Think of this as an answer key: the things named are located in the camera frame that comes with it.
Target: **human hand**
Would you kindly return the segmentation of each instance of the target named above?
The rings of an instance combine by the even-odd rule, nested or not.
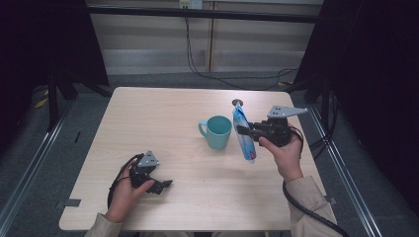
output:
[[[105,218],[107,218],[110,222],[124,222],[126,216],[135,206],[139,197],[142,196],[148,189],[150,189],[155,182],[153,180],[149,180],[137,189],[133,188],[129,178],[129,168],[135,164],[135,162],[136,159],[132,160],[126,166],[120,176],[120,181],[118,182],[113,194],[111,206],[105,214]]]
[[[259,137],[259,142],[274,155],[278,172],[280,172],[286,183],[303,177],[301,167],[299,166],[302,144],[295,134],[292,133],[290,143],[283,147],[276,146],[263,136]]]

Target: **tabletop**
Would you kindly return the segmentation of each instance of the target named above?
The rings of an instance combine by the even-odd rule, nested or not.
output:
[[[223,150],[209,148],[198,122],[212,116],[232,121],[232,101],[240,99],[249,121],[267,119],[270,108],[292,107],[283,92],[236,90],[117,88],[110,100],[59,226],[87,230],[97,212],[106,213],[109,187],[132,156],[151,150],[160,164],[151,173],[173,180],[161,195],[145,194],[130,213],[124,230],[269,231],[290,229],[290,211],[272,154],[255,143],[249,164],[231,131]],[[290,117],[302,133],[298,117]],[[301,169],[325,194],[308,146]]]

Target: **cord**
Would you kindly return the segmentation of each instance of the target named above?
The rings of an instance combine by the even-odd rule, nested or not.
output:
[[[222,83],[224,83],[228,86],[232,86],[234,88],[241,89],[241,90],[267,91],[269,89],[272,89],[272,88],[278,86],[278,83],[279,83],[280,78],[282,76],[285,76],[285,75],[297,70],[297,68],[285,68],[285,69],[282,69],[281,71],[279,71],[276,76],[267,76],[267,77],[248,77],[248,76],[245,76],[245,77],[214,77],[214,76],[211,76],[211,75],[204,75],[197,69],[197,67],[195,66],[195,63],[194,63],[194,59],[192,57],[192,47],[191,47],[191,39],[190,39],[190,31],[189,31],[189,19],[188,18],[185,18],[185,24],[186,24],[186,30],[187,30],[188,65],[189,65],[189,68],[191,69],[191,71],[194,74],[196,74],[200,77],[210,79],[210,80],[217,80],[217,81],[222,82]],[[224,80],[234,80],[234,79],[276,79],[276,82],[274,84],[272,84],[271,86],[268,86],[266,88],[255,90],[255,89],[244,88],[244,87],[232,84],[230,82],[224,81]]]
[[[286,187],[286,182],[283,182],[283,192],[284,192],[284,196],[287,198],[287,200],[293,205],[295,206],[297,209],[299,209],[300,211],[302,211],[303,213],[307,214],[308,216],[320,221],[322,224],[326,225],[327,227],[333,229],[334,231],[338,232],[339,234],[341,234],[343,237],[349,237],[349,234],[346,233],[346,231],[344,229],[342,229],[341,227],[339,227],[337,224],[333,223],[332,221],[324,218],[323,216],[315,213],[314,211],[304,207],[303,205],[301,205],[297,200],[295,200],[290,193],[287,190]]]
[[[302,136],[302,133],[299,129],[290,126],[291,132],[293,134],[296,135],[296,137],[301,141],[301,151],[302,151],[302,145],[304,143],[304,138]],[[303,205],[301,205],[297,200],[295,200],[290,193],[287,190],[286,187],[286,182],[283,182],[283,192],[284,192],[284,196],[286,197],[286,199],[293,205],[295,206],[297,209],[299,209],[300,211],[302,211],[303,213],[309,215],[310,217],[320,221],[322,224],[326,225],[327,227],[335,230],[336,232],[338,232],[339,234],[341,234],[344,237],[349,237],[348,233],[345,232],[345,230],[343,230],[341,227],[339,227],[338,225],[336,225],[335,223],[331,222],[330,220],[327,220],[326,218],[324,218],[323,216],[315,213],[314,211],[304,207]]]
[[[310,150],[312,150],[312,149],[318,148],[321,144],[323,144],[320,151],[314,156],[313,158],[314,160],[316,160],[320,156],[320,154],[324,151],[324,149],[329,145],[330,140],[332,139],[333,132],[335,130],[336,120],[338,117],[339,103],[333,92],[331,92],[331,95],[332,95],[332,103],[330,105],[330,109],[333,112],[332,125],[330,128],[326,127],[326,134],[323,137],[321,137],[319,140],[309,145]]]
[[[124,180],[124,179],[127,179],[127,178],[129,178],[129,177],[122,177],[122,178],[120,178],[120,176],[121,176],[121,174],[123,173],[123,171],[126,169],[126,166],[128,166],[129,165],[129,163],[133,160],[133,159],[135,159],[135,158],[137,158],[138,156],[137,155],[135,155],[135,156],[133,156],[132,158],[130,158],[128,161],[126,161],[126,163],[123,165],[123,167],[120,169],[120,172],[117,174],[117,177],[114,179],[114,181],[112,182],[112,185],[111,185],[111,187],[109,188],[109,193],[108,193],[108,208],[111,206],[111,202],[112,202],[112,197],[113,197],[113,195],[114,195],[114,191],[115,191],[115,188],[117,187],[117,185],[118,185],[118,183],[121,181],[121,180]]]

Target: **beige sleeve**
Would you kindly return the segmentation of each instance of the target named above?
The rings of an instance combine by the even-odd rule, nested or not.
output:
[[[95,223],[85,237],[118,237],[122,227],[122,223],[109,222],[101,213],[98,213]]]
[[[287,184],[287,191],[301,205],[336,223],[332,209],[312,177],[304,177]],[[293,237],[341,236],[335,230],[309,217],[289,203]]]

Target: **wall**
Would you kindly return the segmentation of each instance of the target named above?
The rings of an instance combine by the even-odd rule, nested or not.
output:
[[[204,9],[318,15],[320,1],[205,1]],[[179,8],[179,1],[87,1],[147,8]],[[190,72],[185,19],[91,15],[107,72]],[[313,24],[189,19],[191,56],[199,71],[277,71],[298,67]]]

